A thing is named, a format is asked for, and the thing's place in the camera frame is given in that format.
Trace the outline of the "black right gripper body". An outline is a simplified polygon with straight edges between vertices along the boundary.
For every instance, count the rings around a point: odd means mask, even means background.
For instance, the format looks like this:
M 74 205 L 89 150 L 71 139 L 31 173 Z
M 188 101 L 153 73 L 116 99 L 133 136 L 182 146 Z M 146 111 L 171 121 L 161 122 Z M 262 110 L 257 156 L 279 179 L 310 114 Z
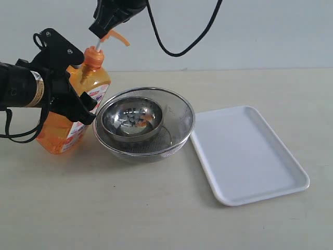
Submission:
M 139 0 L 97 1 L 93 24 L 97 26 L 117 26 L 140 13 L 146 6 L 146 1 Z

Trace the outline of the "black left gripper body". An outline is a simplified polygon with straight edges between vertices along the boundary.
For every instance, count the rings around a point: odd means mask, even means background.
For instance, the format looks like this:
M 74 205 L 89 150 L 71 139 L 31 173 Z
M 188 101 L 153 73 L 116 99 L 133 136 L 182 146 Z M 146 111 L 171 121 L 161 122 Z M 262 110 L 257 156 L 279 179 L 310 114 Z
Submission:
M 50 111 L 67 116 L 70 93 L 75 91 L 67 68 L 81 65 L 84 55 L 53 28 L 35 33 L 33 41 L 40 52 L 31 62 L 18 59 L 16 65 L 38 72 L 50 89 Z

